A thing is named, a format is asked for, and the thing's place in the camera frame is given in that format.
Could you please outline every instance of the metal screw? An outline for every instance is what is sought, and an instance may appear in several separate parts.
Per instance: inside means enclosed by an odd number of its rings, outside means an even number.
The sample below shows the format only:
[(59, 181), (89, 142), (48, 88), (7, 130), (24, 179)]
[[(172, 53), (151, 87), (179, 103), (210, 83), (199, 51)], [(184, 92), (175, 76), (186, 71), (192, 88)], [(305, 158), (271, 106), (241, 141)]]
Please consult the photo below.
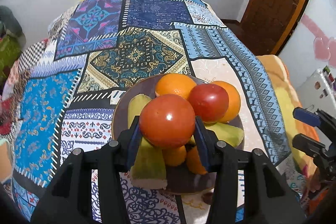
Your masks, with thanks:
[(74, 155), (79, 155), (82, 152), (82, 150), (80, 148), (75, 148), (74, 150), (72, 150), (72, 153)]
[(221, 147), (221, 148), (226, 147), (226, 142), (225, 141), (218, 141), (217, 146)]
[(260, 148), (256, 148), (253, 151), (257, 156), (261, 156), (264, 153)]
[(110, 147), (116, 147), (118, 144), (119, 144), (119, 142), (116, 141), (116, 140), (112, 140), (112, 141), (109, 142)]

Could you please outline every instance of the door frame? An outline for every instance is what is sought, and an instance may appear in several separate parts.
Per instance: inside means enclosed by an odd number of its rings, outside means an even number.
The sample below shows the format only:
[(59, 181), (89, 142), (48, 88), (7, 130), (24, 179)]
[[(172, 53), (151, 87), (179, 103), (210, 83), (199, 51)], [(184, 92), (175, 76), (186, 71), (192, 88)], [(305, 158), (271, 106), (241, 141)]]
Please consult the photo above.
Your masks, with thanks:
[[(244, 23), (244, 21), (246, 20), (246, 18), (248, 16), (248, 13), (251, 9), (251, 6), (253, 4), (253, 1), (254, 0), (249, 0), (249, 3), (248, 3), (248, 5), (245, 9), (244, 15), (241, 19), (240, 25), (242, 25)], [(284, 32), (282, 33), (281, 37), (279, 38), (279, 40), (275, 44), (275, 46), (272, 49), (270, 54), (278, 54), (279, 50), (282, 48), (283, 44), (288, 41), (288, 39), (289, 39), (288, 36), (289, 36), (290, 32), (292, 31), (295, 23), (300, 20), (301, 15), (302, 15), (301, 11), (306, 7), (306, 4), (307, 4), (306, 0), (299, 0), (298, 5), (295, 8), (295, 11), (294, 11), (289, 23), (287, 24)]]

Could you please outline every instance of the bed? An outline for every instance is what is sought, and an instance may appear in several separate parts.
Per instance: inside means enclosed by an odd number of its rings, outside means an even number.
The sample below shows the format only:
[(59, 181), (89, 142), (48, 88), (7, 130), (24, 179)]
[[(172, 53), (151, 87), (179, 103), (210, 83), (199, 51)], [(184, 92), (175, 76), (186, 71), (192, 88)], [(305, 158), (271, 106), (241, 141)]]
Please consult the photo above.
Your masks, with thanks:
[[(254, 56), (202, 0), (84, 0), (51, 23), (47, 39), (21, 55), (5, 85), (1, 179), (28, 220), (73, 149), (99, 149), (112, 139), (120, 96), (160, 73), (234, 85), (242, 98), (244, 150), (262, 149), (302, 196), (315, 166), (291, 140), (298, 133), (318, 137), (293, 119), (300, 101), (278, 57)], [(128, 174), (121, 181), (131, 223), (206, 222), (209, 205), (200, 193), (175, 197), (136, 188)], [(96, 171), (91, 183), (93, 219), (101, 221)], [(237, 221), (243, 210), (239, 173)]]

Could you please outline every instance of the tomato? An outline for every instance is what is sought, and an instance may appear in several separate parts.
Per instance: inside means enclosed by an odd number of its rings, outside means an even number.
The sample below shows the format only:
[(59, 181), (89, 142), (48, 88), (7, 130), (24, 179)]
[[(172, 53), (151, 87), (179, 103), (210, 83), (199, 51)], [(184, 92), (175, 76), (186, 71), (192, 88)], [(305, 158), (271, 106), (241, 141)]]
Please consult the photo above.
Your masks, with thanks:
[(226, 113), (229, 96), (224, 88), (214, 84), (195, 86), (188, 97), (195, 114), (205, 123), (219, 121)]
[(195, 112), (186, 99), (175, 94), (162, 95), (143, 108), (139, 127), (152, 145), (162, 149), (178, 148), (194, 133)]

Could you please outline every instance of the brown floor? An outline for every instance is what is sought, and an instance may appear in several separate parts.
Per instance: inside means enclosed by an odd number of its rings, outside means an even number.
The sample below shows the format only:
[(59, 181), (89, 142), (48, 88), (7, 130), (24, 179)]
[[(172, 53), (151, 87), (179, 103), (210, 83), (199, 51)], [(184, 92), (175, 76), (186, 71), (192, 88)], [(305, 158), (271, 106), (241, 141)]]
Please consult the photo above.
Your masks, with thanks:
[(272, 45), (267, 45), (257, 37), (247, 34), (244, 30), (235, 23), (224, 23), (231, 31), (238, 37), (238, 39), (243, 42), (243, 44), (249, 48), (254, 55), (265, 55), (270, 54), (272, 50)]

